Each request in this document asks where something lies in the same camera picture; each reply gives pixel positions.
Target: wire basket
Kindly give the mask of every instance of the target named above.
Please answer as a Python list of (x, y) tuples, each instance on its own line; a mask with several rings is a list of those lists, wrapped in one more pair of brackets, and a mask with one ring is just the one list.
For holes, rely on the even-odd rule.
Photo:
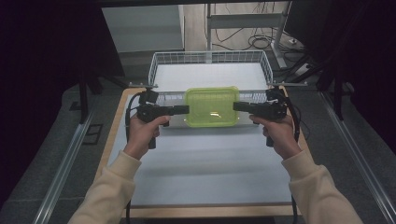
[[(250, 84), (255, 87), (250, 88), (250, 84), (247, 83), (241, 87), (241, 81), (237, 80), (238, 74), (235, 72), (233, 76), (230, 74), (222, 74), (221, 72), (230, 72), (225, 70), (241, 70), (240, 73), (245, 72), (249, 67), (254, 66), (255, 78), (260, 78), (260, 81), (252, 80)], [(180, 70), (175, 71), (163, 71), (161, 68), (177, 68)], [(164, 83), (164, 79), (158, 80), (158, 74), (165, 73), (164, 76), (171, 82)], [(203, 74), (194, 75), (194, 79), (200, 80), (199, 84), (193, 80), (186, 87), (181, 87), (173, 81), (180, 81), (181, 79), (188, 78), (185, 74), (196, 73), (202, 71)], [(183, 73), (178, 77), (172, 77), (175, 73)], [(202, 81), (200, 78), (205, 79), (209, 76), (207, 82)], [(216, 81), (218, 84), (213, 82), (213, 77), (219, 77)], [(157, 101), (159, 105), (174, 105), (180, 104), (183, 101), (184, 93), (189, 88), (202, 88), (210, 87), (210, 85), (224, 85), (224, 86), (236, 86), (240, 90), (240, 100), (248, 101), (251, 103), (265, 102), (265, 90), (268, 89), (267, 83), (273, 82), (273, 73), (268, 63), (268, 59), (263, 50), (244, 50), (244, 51), (194, 51), (194, 52), (156, 52), (152, 58), (151, 67), (148, 74), (148, 84), (159, 86), (156, 91), (160, 94)]]

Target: plastic lid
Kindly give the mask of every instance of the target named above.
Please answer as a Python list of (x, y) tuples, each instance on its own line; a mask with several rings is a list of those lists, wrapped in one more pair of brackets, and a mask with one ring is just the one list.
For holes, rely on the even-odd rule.
[(190, 127), (226, 127), (238, 121), (238, 113), (233, 110), (233, 102), (239, 100), (236, 87), (193, 88), (184, 98), (190, 106), (186, 116)]

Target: right hand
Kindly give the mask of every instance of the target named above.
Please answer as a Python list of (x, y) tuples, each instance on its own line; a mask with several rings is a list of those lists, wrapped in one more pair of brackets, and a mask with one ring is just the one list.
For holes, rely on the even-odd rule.
[(294, 140), (293, 120), (291, 116), (287, 115), (285, 118), (278, 121), (262, 119), (254, 115), (250, 115), (249, 118), (264, 126), (262, 128), (262, 134), (266, 137), (271, 136), (274, 140), (274, 150), (283, 160), (301, 152), (300, 147)]

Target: cream sleeve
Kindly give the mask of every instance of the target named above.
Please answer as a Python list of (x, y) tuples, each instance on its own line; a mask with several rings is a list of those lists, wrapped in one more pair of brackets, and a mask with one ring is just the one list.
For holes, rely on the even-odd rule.
[(315, 165), (305, 151), (282, 161), (290, 191), (308, 224), (362, 223), (349, 200), (335, 187), (325, 166)]
[(140, 164), (141, 161), (120, 151), (88, 189), (84, 202), (69, 223), (119, 223), (134, 193), (133, 178)]

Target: white wall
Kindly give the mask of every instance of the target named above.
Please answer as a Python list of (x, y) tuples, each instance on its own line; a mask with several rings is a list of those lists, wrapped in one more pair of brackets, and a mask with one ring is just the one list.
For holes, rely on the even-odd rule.
[(182, 7), (105, 7), (102, 10), (117, 52), (184, 49)]

